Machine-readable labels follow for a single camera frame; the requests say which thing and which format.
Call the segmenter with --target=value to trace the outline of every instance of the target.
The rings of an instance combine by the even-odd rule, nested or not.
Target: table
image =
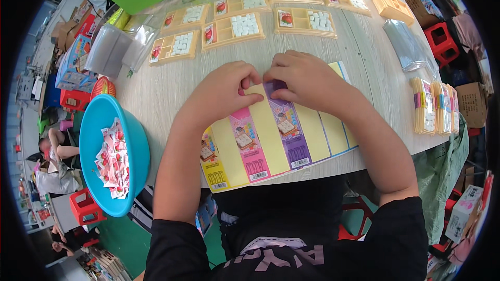
[[[198,42],[196,57],[149,67],[141,66],[132,78],[127,78],[128,70],[122,68],[115,81],[117,99],[123,109],[130,111],[142,123],[151,152],[151,170],[147,184],[154,184],[159,162],[177,111],[189,97],[199,82],[220,65],[243,60],[255,66],[262,75],[270,67],[274,54],[287,49],[308,52],[327,63],[343,61],[352,84],[373,104],[386,122],[401,137],[411,154],[419,153],[448,140],[441,136],[418,135],[413,132],[414,100],[409,78],[421,76],[430,78],[422,69],[410,74],[403,73],[397,55],[382,29],[384,18],[378,15],[371,0],[365,0],[372,17],[351,11],[310,4],[278,4],[276,6],[319,8],[332,13],[338,39],[306,35],[274,34],[272,13],[261,14],[265,40],[254,40],[200,53]],[[162,22],[167,10],[182,6],[180,0],[166,0],[148,8],[142,13],[153,13]],[[210,9],[207,21],[213,19]],[[426,52],[432,52],[425,35],[415,22],[411,30],[418,39],[424,41]],[[365,168],[359,149],[329,159],[311,168],[278,177],[260,184],[278,184],[313,178],[350,173]],[[202,185],[207,184],[202,174]]]

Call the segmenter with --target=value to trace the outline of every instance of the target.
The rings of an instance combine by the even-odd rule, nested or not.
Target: yellow packaging label
[[[229,188],[228,176],[222,161],[218,158],[219,154],[211,127],[203,133],[200,153],[199,161],[210,188],[214,191]]]

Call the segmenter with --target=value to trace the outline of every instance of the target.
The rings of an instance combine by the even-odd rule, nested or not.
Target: seated person
[[[95,227],[88,233],[83,232],[80,234],[75,234],[73,230],[70,230],[66,232],[66,234],[63,234],[58,225],[54,225],[52,227],[51,236],[53,241],[52,249],[58,253],[58,259],[60,259],[65,256],[73,256],[74,251],[81,248],[91,239],[98,240],[99,229]]]
[[[210,269],[207,247],[195,226],[199,138],[217,120],[266,100],[260,94],[238,94],[250,81],[260,84],[263,79],[252,65],[237,61],[208,74],[172,123],[154,187],[144,280],[425,279],[428,240],[422,200],[403,141],[358,89],[313,55],[293,50],[276,54],[264,82],[274,79],[288,89],[274,91],[271,98],[331,114],[358,141],[380,192],[365,240],[338,240],[342,176],[245,187],[213,194],[227,262]]]
[[[68,133],[55,128],[48,130],[48,138],[41,138],[38,147],[45,155],[45,159],[58,168],[59,178],[63,178],[71,166],[72,157],[80,153],[78,147],[73,147],[70,143]]]

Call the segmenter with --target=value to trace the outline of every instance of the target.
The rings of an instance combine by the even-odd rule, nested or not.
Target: cardboard box
[[[467,128],[483,128],[486,125],[488,101],[481,83],[457,86],[459,111],[467,122]]]
[[[56,87],[59,82],[74,84],[78,87],[92,72],[84,69],[86,58],[91,49],[91,40],[83,35],[78,35],[70,49],[64,55],[55,78]]]
[[[462,236],[466,234],[466,228],[470,228],[475,217],[471,217],[477,209],[483,189],[469,185],[464,194],[455,203],[452,210],[452,215],[449,218],[449,223],[445,231],[445,235],[455,243],[460,243]]]
[[[432,0],[405,0],[422,29],[429,28],[443,19],[441,11]]]
[[[65,25],[62,25],[60,30],[59,30],[59,37],[58,37],[58,48],[66,51],[69,49],[71,44],[74,41],[74,35],[78,31],[78,23],[70,20],[66,22]]]

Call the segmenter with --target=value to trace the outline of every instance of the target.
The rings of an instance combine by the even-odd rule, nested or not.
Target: man sitting on stool
[[[73,156],[80,153],[78,147],[73,147],[67,132],[50,128],[48,139],[41,138],[38,141],[40,151],[45,154],[45,159],[58,168],[59,178],[63,178],[71,166]]]

